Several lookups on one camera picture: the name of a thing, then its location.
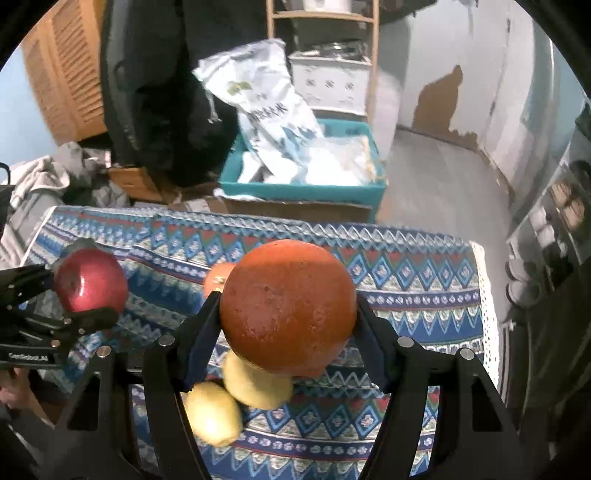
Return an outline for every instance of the metal screw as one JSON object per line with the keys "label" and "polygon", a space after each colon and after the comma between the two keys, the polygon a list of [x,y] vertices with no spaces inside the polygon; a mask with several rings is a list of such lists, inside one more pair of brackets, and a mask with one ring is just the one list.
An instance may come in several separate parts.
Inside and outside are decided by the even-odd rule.
{"label": "metal screw", "polygon": [[168,333],[166,335],[162,335],[162,337],[160,337],[158,339],[158,344],[160,346],[169,346],[172,345],[174,343],[174,337],[172,335],[169,335]]}
{"label": "metal screw", "polygon": [[474,352],[472,350],[470,350],[469,348],[462,348],[460,350],[460,355],[465,360],[472,360],[474,358]]}
{"label": "metal screw", "polygon": [[410,337],[399,337],[398,344],[404,348],[411,348],[414,345],[414,340]]}
{"label": "metal screw", "polygon": [[100,346],[96,349],[96,354],[101,357],[101,358],[105,358],[106,356],[109,356],[112,352],[112,349],[109,345],[103,345]]}

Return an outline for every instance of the yellow fruit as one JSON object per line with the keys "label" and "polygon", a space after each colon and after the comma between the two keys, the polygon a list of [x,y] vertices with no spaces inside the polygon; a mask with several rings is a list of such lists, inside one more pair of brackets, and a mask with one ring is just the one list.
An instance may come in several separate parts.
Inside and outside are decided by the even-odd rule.
{"label": "yellow fruit", "polygon": [[238,357],[230,350],[222,365],[223,382],[228,393],[239,402],[261,410],[275,410],[291,398],[291,377],[274,375]]}
{"label": "yellow fruit", "polygon": [[199,383],[184,399],[191,429],[215,447],[230,445],[240,436],[242,416],[236,400],[219,385]]}

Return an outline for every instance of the gray floor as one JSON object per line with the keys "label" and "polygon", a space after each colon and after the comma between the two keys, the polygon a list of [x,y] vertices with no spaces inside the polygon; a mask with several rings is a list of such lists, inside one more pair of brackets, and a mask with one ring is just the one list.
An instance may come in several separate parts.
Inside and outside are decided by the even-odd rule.
{"label": "gray floor", "polygon": [[377,221],[473,240],[485,249],[497,319],[505,319],[507,196],[474,152],[397,131],[387,162],[389,187]]}

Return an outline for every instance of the red apple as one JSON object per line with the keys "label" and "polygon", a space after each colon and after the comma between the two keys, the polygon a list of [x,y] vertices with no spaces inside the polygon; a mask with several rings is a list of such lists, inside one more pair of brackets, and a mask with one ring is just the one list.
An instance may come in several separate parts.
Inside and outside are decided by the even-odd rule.
{"label": "red apple", "polygon": [[113,307],[122,313],[127,279],[113,255],[82,248],[68,255],[53,277],[53,290],[68,312]]}

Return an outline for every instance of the small orange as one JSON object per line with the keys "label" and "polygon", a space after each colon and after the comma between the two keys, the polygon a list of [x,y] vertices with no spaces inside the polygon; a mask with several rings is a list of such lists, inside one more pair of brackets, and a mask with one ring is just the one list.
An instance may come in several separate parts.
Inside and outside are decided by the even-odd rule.
{"label": "small orange", "polygon": [[204,300],[209,297],[209,294],[214,290],[223,291],[226,280],[228,279],[228,275],[235,265],[235,263],[226,262],[218,263],[212,267],[212,269],[207,274],[207,277],[205,277],[205,281],[203,282]]}

